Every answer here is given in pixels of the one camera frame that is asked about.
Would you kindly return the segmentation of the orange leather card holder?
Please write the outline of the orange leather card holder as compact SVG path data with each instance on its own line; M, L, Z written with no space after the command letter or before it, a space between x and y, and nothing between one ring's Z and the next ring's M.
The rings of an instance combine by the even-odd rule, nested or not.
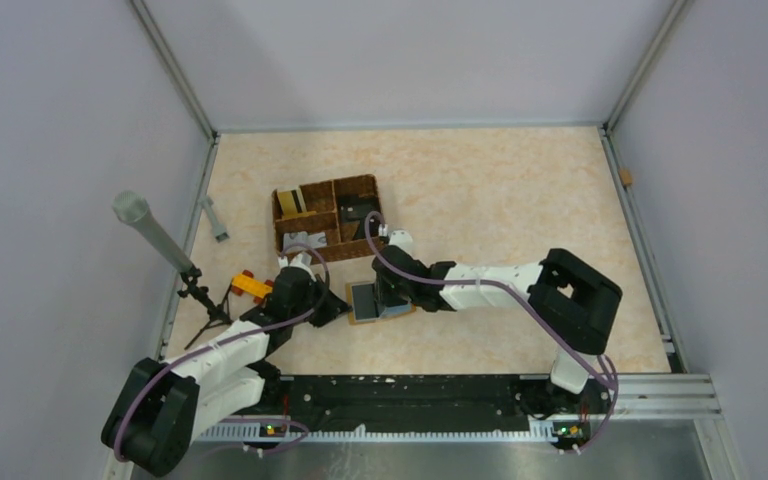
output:
M369 325L391 320L417 311L415 305L398 296L385 295L376 281L354 282L346 285L346 302L351 307L350 325Z

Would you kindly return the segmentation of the brown wicker divided basket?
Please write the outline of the brown wicker divided basket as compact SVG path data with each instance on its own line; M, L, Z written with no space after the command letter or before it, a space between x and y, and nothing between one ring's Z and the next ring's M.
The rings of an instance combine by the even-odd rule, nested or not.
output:
M305 214L283 218L276 198L278 190L300 188L303 192L308 211ZM372 174L356 175L332 180L324 180L294 187L276 189L271 194L271 209L274 228L276 251L282 253L283 235L290 232L306 231L309 233L325 232L328 245L316 249L327 262L345 261L368 257L372 250L367 244L364 233L362 239L344 241L341 235L341 224L338 214L337 197L343 195L359 195L376 197L380 204L377 179Z

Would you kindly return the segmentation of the gold card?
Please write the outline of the gold card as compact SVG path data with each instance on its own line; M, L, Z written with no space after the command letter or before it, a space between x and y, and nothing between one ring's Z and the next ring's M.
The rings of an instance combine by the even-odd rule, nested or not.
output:
M308 211L303 192L300 188L278 190L276 198L283 218L296 217Z

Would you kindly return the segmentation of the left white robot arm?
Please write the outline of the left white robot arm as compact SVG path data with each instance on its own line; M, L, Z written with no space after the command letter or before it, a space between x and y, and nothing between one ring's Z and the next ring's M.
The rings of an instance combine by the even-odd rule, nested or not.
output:
M274 410L281 388L267 357L290 340L296 325L323 327L352 309L329 280L295 257L262 302L221 335L169 360L138 361L102 428L102 444L118 460L164 476L202 433L231 414Z

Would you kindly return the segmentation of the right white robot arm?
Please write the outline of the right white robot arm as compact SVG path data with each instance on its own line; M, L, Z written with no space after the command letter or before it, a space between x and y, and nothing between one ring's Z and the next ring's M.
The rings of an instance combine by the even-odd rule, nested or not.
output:
M570 251L551 249L536 263L426 265L412 255L413 239L395 230L376 252L372 268L380 290L426 312L523 308L557 343L546 397L572 412L587 397L593 365L604 354L623 297L622 289Z

